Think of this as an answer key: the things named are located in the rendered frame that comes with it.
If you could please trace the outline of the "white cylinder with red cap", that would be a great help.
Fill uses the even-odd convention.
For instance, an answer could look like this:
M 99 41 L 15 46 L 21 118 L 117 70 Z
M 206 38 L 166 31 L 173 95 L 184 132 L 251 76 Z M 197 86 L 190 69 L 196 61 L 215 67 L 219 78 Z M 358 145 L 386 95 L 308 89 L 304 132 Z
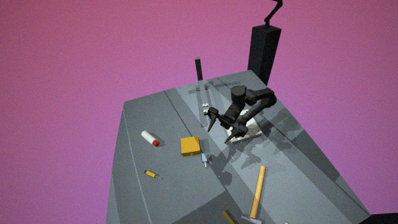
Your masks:
M 151 134 L 149 134 L 147 131 L 143 131 L 141 136 L 144 137 L 144 139 L 149 143 L 151 143 L 153 146 L 159 145 L 158 140 L 155 137 L 153 137 Z

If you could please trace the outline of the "hammer with wooden handle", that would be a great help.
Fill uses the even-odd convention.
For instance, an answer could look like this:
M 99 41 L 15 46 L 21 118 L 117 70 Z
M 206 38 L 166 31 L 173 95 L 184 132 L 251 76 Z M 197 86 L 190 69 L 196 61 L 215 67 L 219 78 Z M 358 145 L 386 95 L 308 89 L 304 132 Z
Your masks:
M 261 196 L 261 190 L 262 190 L 262 185 L 263 185 L 263 180 L 264 180 L 265 168 L 266 167 L 264 167 L 264 166 L 260 167 L 258 181 L 257 181 L 257 184 L 256 184 L 256 193 L 254 194 L 254 200 L 253 200 L 250 216 L 247 217 L 245 215 L 241 215 L 241 218 L 243 218 L 244 220 L 247 220 L 247 221 L 249 221 L 251 223 L 254 223 L 254 224 L 261 224 L 262 223 L 262 221 L 256 219 L 256 214 L 257 214 L 257 209 L 258 209 L 259 200 L 260 200 L 260 196 Z

